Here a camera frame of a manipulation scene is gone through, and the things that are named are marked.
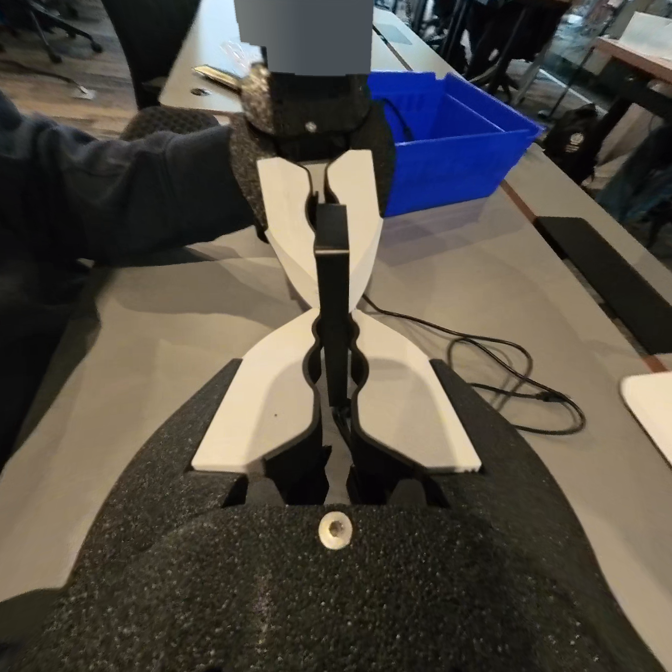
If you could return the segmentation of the black wrist rest pad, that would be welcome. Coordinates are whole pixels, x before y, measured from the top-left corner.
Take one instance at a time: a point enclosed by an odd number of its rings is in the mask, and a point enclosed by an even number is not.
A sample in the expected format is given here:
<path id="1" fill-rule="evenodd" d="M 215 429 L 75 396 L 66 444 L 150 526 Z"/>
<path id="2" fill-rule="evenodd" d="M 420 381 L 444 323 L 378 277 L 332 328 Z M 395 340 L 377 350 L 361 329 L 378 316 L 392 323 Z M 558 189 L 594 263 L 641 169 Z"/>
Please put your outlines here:
<path id="1" fill-rule="evenodd" d="M 176 107 L 150 106 L 140 110 L 120 133 L 120 139 L 133 141 L 156 132 L 185 135 L 221 124 L 211 113 Z"/>

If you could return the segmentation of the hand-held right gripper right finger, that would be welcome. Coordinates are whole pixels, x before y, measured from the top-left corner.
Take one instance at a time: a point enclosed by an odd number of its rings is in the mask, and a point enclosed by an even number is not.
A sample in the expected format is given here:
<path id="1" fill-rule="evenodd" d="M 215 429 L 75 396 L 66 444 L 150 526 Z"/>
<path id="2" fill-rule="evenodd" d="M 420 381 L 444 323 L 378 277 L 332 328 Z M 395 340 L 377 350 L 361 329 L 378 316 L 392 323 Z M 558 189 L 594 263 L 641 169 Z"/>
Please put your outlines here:
<path id="1" fill-rule="evenodd" d="M 354 466 L 383 482 L 478 472 L 481 459 L 424 352 L 361 310 L 351 323 Z"/>

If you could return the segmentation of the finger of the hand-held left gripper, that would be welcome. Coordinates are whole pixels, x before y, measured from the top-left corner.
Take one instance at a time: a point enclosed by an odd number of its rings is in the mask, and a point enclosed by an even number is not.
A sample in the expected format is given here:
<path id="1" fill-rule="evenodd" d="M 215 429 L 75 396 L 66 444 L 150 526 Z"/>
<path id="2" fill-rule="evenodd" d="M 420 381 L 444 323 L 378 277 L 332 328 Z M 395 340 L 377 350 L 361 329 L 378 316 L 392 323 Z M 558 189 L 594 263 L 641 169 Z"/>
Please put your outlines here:
<path id="1" fill-rule="evenodd" d="M 349 311 L 369 284 L 382 232 L 370 150 L 349 150 L 326 168 L 327 193 L 346 207 L 349 240 Z"/>
<path id="2" fill-rule="evenodd" d="M 310 308 L 319 308 L 315 231 L 307 214 L 310 173 L 280 157 L 258 160 L 257 171 L 267 221 L 265 236 L 294 290 Z"/>

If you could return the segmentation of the clear acrylic sheet stand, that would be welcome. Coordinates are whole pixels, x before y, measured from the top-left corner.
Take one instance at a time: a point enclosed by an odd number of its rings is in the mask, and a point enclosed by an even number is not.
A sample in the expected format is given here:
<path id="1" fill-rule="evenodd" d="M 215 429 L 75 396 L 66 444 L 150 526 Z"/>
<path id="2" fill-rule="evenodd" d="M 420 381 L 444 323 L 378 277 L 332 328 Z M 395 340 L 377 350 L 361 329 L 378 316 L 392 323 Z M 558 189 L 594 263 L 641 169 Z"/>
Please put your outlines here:
<path id="1" fill-rule="evenodd" d="M 623 378 L 620 394 L 634 419 L 671 465 L 671 371 Z"/>

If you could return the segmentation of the black backpack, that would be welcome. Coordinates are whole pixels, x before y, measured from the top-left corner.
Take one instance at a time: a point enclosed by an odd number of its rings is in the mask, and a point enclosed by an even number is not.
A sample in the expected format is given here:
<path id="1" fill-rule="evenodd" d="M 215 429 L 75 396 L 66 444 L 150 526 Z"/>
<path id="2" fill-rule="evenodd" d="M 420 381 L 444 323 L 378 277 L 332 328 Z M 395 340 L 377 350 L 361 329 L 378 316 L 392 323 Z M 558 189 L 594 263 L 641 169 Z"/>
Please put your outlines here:
<path id="1" fill-rule="evenodd" d="M 576 184 L 594 173 L 599 122 L 596 106 L 582 105 L 563 113 L 542 142 L 544 155 Z"/>

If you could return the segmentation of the person's left forearm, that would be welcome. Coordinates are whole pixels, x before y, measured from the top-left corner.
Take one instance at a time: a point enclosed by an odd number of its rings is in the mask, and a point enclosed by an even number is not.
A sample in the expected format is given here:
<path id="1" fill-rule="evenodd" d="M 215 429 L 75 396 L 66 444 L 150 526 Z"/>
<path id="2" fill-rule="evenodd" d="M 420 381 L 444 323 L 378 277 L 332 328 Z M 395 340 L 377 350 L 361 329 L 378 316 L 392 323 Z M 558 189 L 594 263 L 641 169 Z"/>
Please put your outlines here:
<path id="1" fill-rule="evenodd" d="M 1 269 L 117 262 L 251 226 L 231 129 L 98 140 L 1 94 Z"/>

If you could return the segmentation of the clear plastic bag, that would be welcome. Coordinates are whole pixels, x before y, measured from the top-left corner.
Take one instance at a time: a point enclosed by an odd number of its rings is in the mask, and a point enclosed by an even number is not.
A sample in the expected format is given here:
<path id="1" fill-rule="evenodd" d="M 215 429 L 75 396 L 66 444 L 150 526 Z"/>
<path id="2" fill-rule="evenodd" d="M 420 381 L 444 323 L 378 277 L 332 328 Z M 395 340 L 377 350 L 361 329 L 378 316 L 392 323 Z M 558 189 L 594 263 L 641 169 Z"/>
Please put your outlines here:
<path id="1" fill-rule="evenodd" d="M 226 67 L 240 77 L 244 77 L 253 65 L 264 64 L 263 50 L 256 45 L 225 40 L 220 43 L 220 50 L 229 64 Z"/>

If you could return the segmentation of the wooden office desk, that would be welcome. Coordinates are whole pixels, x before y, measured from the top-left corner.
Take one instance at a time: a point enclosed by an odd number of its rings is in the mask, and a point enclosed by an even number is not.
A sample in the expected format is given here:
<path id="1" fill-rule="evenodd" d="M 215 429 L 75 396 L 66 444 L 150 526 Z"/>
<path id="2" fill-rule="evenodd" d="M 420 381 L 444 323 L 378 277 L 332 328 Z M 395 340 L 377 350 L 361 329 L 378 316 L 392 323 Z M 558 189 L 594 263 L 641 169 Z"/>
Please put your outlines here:
<path id="1" fill-rule="evenodd" d="M 671 97 L 651 88 L 652 83 L 671 84 L 671 60 L 647 55 L 611 38 L 600 38 L 596 47 L 623 67 L 620 75 L 602 76 L 616 98 L 595 130 L 596 140 L 603 142 L 633 104 L 671 123 Z"/>

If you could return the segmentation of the blue plastic bin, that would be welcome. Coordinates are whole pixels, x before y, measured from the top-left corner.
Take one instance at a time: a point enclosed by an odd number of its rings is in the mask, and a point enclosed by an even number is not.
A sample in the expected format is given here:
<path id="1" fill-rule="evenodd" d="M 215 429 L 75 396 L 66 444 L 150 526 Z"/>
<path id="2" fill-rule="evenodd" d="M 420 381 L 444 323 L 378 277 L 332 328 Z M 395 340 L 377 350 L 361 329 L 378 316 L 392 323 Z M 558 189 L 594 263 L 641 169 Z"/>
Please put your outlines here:
<path id="1" fill-rule="evenodd" d="M 367 84 L 396 148 L 386 217 L 489 197 L 542 132 L 450 73 L 374 71 Z"/>

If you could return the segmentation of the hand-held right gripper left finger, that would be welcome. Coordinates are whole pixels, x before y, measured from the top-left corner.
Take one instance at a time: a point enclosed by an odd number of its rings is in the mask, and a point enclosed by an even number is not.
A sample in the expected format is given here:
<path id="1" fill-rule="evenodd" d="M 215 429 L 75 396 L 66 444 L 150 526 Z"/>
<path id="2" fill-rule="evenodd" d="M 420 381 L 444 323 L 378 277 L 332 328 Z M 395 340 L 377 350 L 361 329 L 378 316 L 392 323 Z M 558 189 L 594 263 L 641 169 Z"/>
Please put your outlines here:
<path id="1" fill-rule="evenodd" d="M 323 467 L 319 315 L 311 308 L 232 361 L 238 367 L 193 470 L 262 473 L 289 490 Z"/>

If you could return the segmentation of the black usb hub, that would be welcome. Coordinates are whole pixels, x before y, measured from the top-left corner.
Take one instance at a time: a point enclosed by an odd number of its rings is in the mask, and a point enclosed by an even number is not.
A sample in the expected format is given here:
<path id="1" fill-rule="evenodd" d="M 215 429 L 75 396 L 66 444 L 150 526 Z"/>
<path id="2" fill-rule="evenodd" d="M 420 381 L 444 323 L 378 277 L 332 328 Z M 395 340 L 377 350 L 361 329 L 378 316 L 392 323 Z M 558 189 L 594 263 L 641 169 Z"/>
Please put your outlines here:
<path id="1" fill-rule="evenodd" d="M 320 302 L 318 334 L 324 352 L 329 406 L 341 408 L 348 400 L 349 252 L 319 245 L 315 260 Z"/>

